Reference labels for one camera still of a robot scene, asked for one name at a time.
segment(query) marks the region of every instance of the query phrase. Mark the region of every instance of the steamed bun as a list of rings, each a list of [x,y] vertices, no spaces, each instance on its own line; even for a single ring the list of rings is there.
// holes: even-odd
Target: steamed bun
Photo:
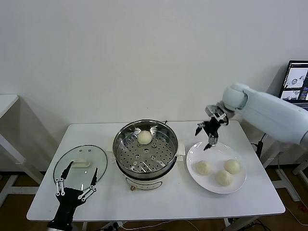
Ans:
[[[208,161],[199,161],[196,169],[199,174],[208,175],[212,171],[212,165]]]
[[[216,174],[216,181],[222,186],[228,186],[232,184],[233,178],[232,175],[226,170],[220,170]]]
[[[224,167],[231,174],[236,174],[241,170],[240,163],[237,160],[227,160]]]
[[[139,144],[149,144],[152,141],[152,134],[149,131],[141,131],[137,140]]]

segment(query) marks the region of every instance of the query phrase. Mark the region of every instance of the pot handle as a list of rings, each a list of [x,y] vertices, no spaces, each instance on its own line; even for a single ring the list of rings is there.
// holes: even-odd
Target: pot handle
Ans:
[[[175,156],[177,157],[177,161],[183,161],[183,156],[185,156],[185,145],[184,142],[179,141],[178,144],[178,151],[175,154]]]

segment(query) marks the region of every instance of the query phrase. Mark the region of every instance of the perforated steamer tray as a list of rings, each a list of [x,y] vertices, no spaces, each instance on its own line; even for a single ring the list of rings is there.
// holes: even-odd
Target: perforated steamer tray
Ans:
[[[152,141],[142,145],[137,141],[140,131],[125,137],[117,149],[121,165],[134,172],[154,172],[162,169],[174,157],[176,150],[166,134],[151,130]]]

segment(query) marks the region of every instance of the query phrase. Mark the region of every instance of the white plate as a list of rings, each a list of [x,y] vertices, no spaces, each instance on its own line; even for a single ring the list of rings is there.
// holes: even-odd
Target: white plate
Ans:
[[[219,194],[229,194],[239,190],[246,180],[246,170],[243,162],[237,153],[223,143],[217,143],[216,147],[212,147],[203,151],[207,145],[205,142],[196,143],[187,153],[186,165],[192,178],[203,188]],[[224,163],[227,160],[236,159],[241,165],[241,171],[232,174],[233,183],[229,186],[221,186],[216,182],[215,176],[219,170],[224,170]],[[196,171],[196,163],[199,161],[209,161],[213,167],[209,175],[201,175]]]

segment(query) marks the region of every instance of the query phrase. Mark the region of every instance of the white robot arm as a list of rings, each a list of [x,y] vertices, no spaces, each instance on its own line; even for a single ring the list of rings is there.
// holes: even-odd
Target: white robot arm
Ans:
[[[217,127],[213,122],[219,121],[222,117],[220,115],[217,119],[216,111],[220,113],[223,111],[227,118],[231,118],[234,113],[239,113],[247,122],[274,139],[308,148],[308,111],[273,95],[253,90],[246,85],[233,84],[226,88],[222,102],[207,106],[205,111],[211,117],[211,121],[206,121],[207,124],[206,122],[199,124],[198,129],[203,128],[208,134],[208,148],[217,143],[217,140],[213,142],[213,137],[210,140],[213,132],[209,132],[213,127]]]

